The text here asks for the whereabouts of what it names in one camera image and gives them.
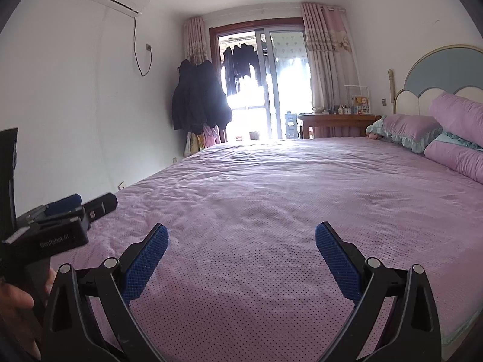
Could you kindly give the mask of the person's left hand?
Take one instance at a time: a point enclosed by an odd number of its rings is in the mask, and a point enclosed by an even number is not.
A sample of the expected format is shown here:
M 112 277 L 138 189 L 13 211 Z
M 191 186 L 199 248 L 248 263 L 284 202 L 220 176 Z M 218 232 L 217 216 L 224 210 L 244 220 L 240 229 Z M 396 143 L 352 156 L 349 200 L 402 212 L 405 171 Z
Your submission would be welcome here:
M 39 360 L 40 350 L 30 325 L 21 316 L 22 310 L 30 310 L 34 299 L 29 293 L 7 283 L 1 278 L 1 317 L 22 348 Z

